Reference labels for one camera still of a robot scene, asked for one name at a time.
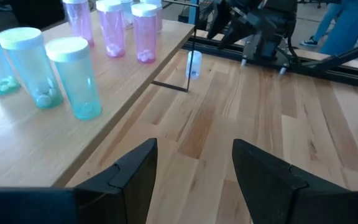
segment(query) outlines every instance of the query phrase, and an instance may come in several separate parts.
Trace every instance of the sneaker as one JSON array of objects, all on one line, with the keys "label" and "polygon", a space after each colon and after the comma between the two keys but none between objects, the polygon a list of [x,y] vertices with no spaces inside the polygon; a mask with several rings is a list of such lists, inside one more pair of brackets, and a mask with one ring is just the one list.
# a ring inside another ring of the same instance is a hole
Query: sneaker
[{"label": "sneaker", "polygon": [[318,41],[313,40],[313,36],[311,36],[309,40],[304,40],[301,42],[301,45],[310,46],[310,47],[316,47],[317,44],[318,44]]}]

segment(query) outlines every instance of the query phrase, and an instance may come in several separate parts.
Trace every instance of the floor plank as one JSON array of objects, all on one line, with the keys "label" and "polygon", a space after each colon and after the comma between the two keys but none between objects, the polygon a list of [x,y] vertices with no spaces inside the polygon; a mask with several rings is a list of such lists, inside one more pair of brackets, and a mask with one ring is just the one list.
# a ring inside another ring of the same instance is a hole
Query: floor plank
[{"label": "floor plank", "polygon": [[[157,77],[185,84],[181,50]],[[251,223],[231,158],[242,138],[358,190],[358,88],[203,55],[188,93],[151,85],[77,172],[74,186],[158,139],[148,224]]]}]

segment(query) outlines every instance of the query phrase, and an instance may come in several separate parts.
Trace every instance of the person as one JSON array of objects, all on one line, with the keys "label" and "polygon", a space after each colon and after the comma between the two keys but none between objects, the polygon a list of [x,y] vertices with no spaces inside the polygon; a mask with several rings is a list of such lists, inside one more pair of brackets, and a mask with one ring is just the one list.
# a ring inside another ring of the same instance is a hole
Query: person
[{"label": "person", "polygon": [[320,38],[323,37],[323,35],[328,30],[329,25],[331,24],[331,21],[335,19],[337,16],[341,14],[341,12],[344,9],[344,1],[340,4],[329,4],[327,13],[324,15],[323,20],[321,20],[316,33],[310,37],[309,40],[304,40],[301,42],[301,45],[303,46],[309,46],[309,47],[316,47],[318,45],[318,41]]},{"label": "person", "polygon": [[322,54],[340,55],[355,46],[358,40],[358,0],[348,0],[320,50]]}]

